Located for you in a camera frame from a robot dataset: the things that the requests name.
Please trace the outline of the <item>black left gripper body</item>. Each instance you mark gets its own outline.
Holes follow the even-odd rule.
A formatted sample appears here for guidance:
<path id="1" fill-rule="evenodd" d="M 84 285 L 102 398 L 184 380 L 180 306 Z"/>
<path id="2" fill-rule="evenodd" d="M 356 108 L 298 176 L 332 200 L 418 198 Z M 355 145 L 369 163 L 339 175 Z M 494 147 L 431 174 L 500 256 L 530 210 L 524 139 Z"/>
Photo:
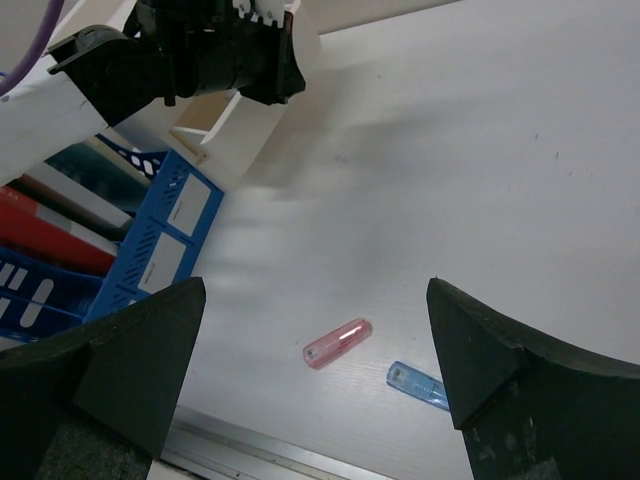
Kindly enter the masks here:
<path id="1" fill-rule="evenodd" d="M 138 1 L 134 39 L 157 83 L 175 99 L 236 90 L 264 105 L 306 89 L 294 51 L 294 14 L 281 1 Z"/>

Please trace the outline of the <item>white foam drawer box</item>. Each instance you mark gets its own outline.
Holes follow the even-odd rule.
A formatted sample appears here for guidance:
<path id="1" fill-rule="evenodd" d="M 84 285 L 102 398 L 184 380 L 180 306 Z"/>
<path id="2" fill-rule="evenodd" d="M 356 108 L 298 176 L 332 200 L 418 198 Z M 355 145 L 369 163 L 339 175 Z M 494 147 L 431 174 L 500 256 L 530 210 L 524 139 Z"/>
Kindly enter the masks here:
<path id="1" fill-rule="evenodd" d="M 122 29 L 135 1 L 77 1 L 59 22 L 50 45 L 81 28 L 102 24 Z M 317 29 L 302 1 L 255 1 L 265 19 L 284 7 L 293 16 L 292 39 L 296 62 L 307 80 L 321 49 Z M 168 108 L 154 101 L 132 118 L 104 132 L 141 151 L 176 150 L 205 173 L 221 190 L 241 181 L 281 120 L 286 106 L 266 106 L 235 91 L 177 100 Z"/>

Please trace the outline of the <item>green clip file folder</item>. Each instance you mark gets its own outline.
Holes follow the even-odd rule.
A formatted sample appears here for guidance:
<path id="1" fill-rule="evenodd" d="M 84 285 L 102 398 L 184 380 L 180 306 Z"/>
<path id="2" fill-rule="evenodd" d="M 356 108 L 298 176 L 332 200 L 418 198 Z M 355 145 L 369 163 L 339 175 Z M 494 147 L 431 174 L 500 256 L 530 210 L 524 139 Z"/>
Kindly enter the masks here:
<path id="1" fill-rule="evenodd" d="M 8 186 L 112 241 L 122 241 L 133 222 L 123 210 L 47 166 Z"/>

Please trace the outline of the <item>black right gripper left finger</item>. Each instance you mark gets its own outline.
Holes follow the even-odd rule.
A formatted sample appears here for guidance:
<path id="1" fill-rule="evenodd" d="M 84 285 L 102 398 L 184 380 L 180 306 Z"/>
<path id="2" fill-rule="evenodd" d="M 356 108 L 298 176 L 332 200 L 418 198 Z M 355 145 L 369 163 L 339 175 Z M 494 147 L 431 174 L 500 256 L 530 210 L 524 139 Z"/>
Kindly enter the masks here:
<path id="1" fill-rule="evenodd" d="M 206 290 L 188 278 L 1 353 L 4 479 L 144 479 L 164 448 Z"/>

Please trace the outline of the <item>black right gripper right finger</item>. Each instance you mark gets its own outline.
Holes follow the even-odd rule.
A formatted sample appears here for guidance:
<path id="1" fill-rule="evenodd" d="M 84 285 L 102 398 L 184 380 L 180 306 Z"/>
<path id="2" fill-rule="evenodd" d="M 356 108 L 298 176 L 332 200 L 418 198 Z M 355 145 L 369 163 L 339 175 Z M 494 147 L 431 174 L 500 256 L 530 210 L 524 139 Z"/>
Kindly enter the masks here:
<path id="1" fill-rule="evenodd" d="M 639 367 L 554 338 L 438 278 L 426 291 L 476 479 L 636 479 Z"/>

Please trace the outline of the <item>red file folder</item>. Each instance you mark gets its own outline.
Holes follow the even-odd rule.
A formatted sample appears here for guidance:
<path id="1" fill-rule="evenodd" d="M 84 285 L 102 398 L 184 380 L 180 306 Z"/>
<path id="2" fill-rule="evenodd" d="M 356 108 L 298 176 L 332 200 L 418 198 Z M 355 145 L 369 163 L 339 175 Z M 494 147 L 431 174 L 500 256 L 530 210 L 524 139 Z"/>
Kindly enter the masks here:
<path id="1" fill-rule="evenodd" d="M 115 243 L 7 186 L 1 188 L 1 244 L 95 275 L 107 274 L 118 254 Z"/>

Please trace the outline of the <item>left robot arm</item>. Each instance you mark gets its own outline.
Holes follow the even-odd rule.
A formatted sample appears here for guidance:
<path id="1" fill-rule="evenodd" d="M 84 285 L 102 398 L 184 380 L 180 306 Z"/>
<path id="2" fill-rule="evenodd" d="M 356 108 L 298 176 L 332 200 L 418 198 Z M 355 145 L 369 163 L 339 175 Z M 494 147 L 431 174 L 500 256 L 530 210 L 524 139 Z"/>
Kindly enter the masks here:
<path id="1" fill-rule="evenodd" d="M 50 36 L 52 2 L 33 51 L 1 82 L 1 180 L 114 127 L 155 100 L 236 90 L 264 105 L 306 87 L 294 50 L 298 2 L 138 1 L 125 25 Z"/>

